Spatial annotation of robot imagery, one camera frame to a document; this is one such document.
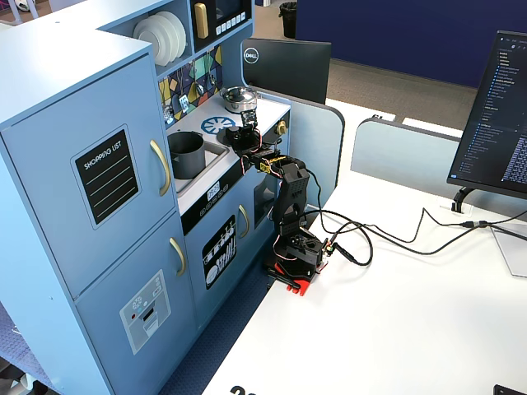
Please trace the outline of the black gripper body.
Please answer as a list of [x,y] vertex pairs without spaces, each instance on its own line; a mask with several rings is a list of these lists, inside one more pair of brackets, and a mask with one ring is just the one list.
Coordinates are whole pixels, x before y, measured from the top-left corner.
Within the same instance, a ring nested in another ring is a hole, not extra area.
[[225,137],[238,156],[252,155],[263,144],[262,135],[253,126],[231,126],[225,129]]

